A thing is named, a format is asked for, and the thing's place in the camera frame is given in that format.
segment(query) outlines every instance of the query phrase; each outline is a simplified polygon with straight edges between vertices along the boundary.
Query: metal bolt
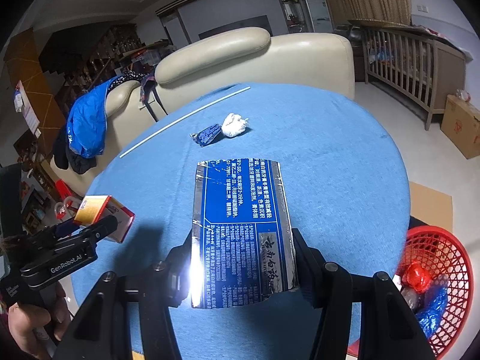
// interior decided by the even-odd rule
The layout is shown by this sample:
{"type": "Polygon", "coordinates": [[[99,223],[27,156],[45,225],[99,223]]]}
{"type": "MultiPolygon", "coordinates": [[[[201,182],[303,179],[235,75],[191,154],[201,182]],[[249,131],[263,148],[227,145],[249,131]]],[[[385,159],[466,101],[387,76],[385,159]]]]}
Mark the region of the metal bolt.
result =
{"type": "Polygon", "coordinates": [[[108,271],[108,272],[105,272],[105,273],[103,274],[102,280],[103,280],[103,281],[110,281],[110,280],[112,280],[114,277],[115,277],[115,272],[108,271]]]}
{"type": "Polygon", "coordinates": [[[390,276],[388,275],[387,272],[384,272],[384,271],[380,271],[380,272],[377,272],[377,277],[380,279],[380,280],[388,280],[390,278],[390,276]]]}
{"type": "Polygon", "coordinates": [[[162,271],[167,267],[167,264],[164,261],[160,261],[158,264],[154,265],[153,269],[156,271],[162,271]]]}
{"type": "Polygon", "coordinates": [[[325,269],[327,269],[327,271],[330,271],[330,272],[336,272],[338,271],[338,265],[335,264],[334,262],[327,262],[325,264],[325,269]]]}

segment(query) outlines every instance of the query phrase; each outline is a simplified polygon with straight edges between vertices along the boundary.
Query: sofa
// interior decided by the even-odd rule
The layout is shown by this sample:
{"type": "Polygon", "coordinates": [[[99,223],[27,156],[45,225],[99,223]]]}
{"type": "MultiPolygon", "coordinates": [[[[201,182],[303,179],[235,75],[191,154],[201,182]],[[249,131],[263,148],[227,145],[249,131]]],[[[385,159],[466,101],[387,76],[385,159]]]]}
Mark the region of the sofa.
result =
{"type": "MultiPolygon", "coordinates": [[[[330,33],[296,33],[270,37],[263,28],[228,31],[188,45],[163,59],[155,69],[157,91],[148,103],[160,120],[216,88],[253,81],[309,85],[354,98],[354,66],[349,41],[330,33]]],[[[106,98],[104,154],[83,175],[50,165],[81,196],[94,177],[140,133],[155,123],[140,103],[140,84],[127,81],[106,98]]]]}

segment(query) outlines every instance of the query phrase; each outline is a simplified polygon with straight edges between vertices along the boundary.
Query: round table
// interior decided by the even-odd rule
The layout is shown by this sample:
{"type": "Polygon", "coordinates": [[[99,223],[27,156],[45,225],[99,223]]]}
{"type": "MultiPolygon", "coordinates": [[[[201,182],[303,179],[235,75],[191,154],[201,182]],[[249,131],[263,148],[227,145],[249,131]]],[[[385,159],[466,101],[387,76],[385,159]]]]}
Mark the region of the round table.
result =
{"type": "MultiPolygon", "coordinates": [[[[98,260],[72,274],[79,304],[105,271],[139,272],[183,243],[191,228],[195,169],[204,160],[278,161],[291,225],[309,246],[351,273],[394,274],[410,217],[405,167],[383,127],[342,95],[290,84],[225,87],[164,117],[125,149],[246,86],[251,88],[115,158],[95,178],[89,195],[112,195],[136,217],[123,244],[99,242],[98,260]],[[245,133],[206,147],[191,139],[191,133],[221,124],[230,112],[249,118],[245,133]]],[[[199,310],[190,304],[187,298],[170,309],[185,360],[307,359],[320,318],[320,310],[312,309],[300,291],[229,309],[199,310]]],[[[350,343],[359,337],[359,316],[360,306],[354,304],[350,343]]],[[[132,348],[141,353],[138,309],[131,310],[130,324],[132,348]]]]}

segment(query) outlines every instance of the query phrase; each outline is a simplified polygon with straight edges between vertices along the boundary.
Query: white floor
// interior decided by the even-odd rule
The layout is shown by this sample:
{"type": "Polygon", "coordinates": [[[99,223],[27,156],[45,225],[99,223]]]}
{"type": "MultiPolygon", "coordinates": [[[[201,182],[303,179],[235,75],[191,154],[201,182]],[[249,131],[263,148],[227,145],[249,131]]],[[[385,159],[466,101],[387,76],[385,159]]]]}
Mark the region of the white floor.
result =
{"type": "MultiPolygon", "coordinates": [[[[355,90],[355,101],[372,113],[397,144],[409,180],[453,197],[454,234],[467,249],[474,280],[480,283],[480,156],[465,159],[438,124],[425,131],[422,120],[375,86],[357,83],[355,90]]],[[[78,306],[70,279],[62,283],[75,313],[78,306]]],[[[480,328],[476,315],[480,315],[480,287],[474,291],[470,317],[444,360],[458,360],[463,355],[480,328]]]]}

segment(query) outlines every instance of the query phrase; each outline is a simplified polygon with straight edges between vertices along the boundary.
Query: red plastic bag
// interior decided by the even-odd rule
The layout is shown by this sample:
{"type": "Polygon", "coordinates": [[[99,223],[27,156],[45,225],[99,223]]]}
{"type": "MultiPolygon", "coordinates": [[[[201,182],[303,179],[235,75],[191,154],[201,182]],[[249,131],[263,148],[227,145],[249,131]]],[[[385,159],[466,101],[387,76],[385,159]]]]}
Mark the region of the red plastic bag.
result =
{"type": "Polygon", "coordinates": [[[406,268],[402,276],[402,282],[422,294],[430,287],[430,272],[422,267],[420,261],[414,260],[406,268]]]}

